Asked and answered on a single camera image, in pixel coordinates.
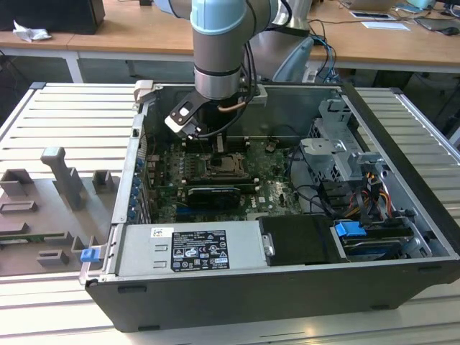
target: table leg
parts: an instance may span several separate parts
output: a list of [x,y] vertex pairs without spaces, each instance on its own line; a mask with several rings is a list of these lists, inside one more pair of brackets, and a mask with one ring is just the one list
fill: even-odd
[[80,60],[78,59],[77,52],[66,52],[63,57],[67,62],[72,82],[85,83],[85,78],[81,74]]
[[134,67],[134,61],[133,60],[125,60],[125,63],[128,65],[129,76],[130,77],[137,76],[136,68]]

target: metal frame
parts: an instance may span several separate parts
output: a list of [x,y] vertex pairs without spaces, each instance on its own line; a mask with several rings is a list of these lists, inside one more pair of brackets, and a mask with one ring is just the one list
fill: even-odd
[[[10,48],[0,47],[6,55],[12,56],[36,56],[44,58],[65,59],[70,76],[74,83],[84,83],[85,76],[81,72],[80,59],[107,59],[107,60],[139,60],[139,61],[177,61],[193,62],[192,55],[181,54],[159,54],[149,52],[98,52],[85,50],[41,50],[32,48]],[[311,81],[316,76],[316,71],[323,63],[322,60],[308,62],[309,72],[305,74],[304,80]],[[459,66],[445,65],[411,65],[397,63],[373,63],[345,61],[339,59],[336,62],[337,68],[356,68],[362,70],[401,70],[408,72],[432,72],[432,73],[460,73]],[[134,66],[129,68],[129,74],[135,74]]]

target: wooden table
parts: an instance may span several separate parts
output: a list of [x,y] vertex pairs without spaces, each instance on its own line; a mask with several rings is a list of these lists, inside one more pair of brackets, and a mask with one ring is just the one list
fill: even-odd
[[[398,18],[407,16],[406,12],[391,11]],[[444,18],[433,12],[430,17]],[[325,0],[314,6],[309,19],[325,22],[356,21],[338,1]],[[413,20],[402,22],[410,31],[367,29],[361,22],[343,24],[324,24],[329,44],[337,51],[337,67],[366,68],[376,70],[408,70],[420,72],[460,71],[460,35],[446,36],[431,32]],[[312,22],[312,28],[322,35],[319,22]],[[321,58],[322,47],[312,52],[312,60]]]
[[[84,81],[79,66],[84,58],[193,61],[189,22],[137,1],[104,0],[104,6],[106,17],[95,35],[52,33],[51,40],[27,43],[0,32],[0,49],[7,55],[64,58],[75,83]],[[335,0],[313,7],[309,19],[356,20]],[[460,73],[460,35],[429,32],[414,22],[405,25],[410,31],[367,29],[360,22],[326,24],[326,36],[337,52],[336,67]],[[321,34],[319,23],[312,27]],[[322,47],[314,47],[309,67],[319,66],[325,57]]]

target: metal bracket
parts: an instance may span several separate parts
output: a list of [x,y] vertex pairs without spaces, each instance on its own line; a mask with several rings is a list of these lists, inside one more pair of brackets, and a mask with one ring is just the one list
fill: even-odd
[[322,101],[319,112],[324,121],[348,123],[351,110],[342,99],[329,99]]
[[361,165],[377,164],[385,162],[381,154],[378,152],[352,153],[348,157],[348,164],[351,168],[350,176],[362,176]]

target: blue tab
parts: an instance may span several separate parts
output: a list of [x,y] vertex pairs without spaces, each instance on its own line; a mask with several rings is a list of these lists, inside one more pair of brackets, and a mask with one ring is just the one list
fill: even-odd
[[337,234],[342,236],[366,236],[367,232],[358,221],[341,221],[336,225]]
[[81,262],[99,262],[99,255],[101,253],[100,248],[88,248],[84,249],[81,252],[80,261]]

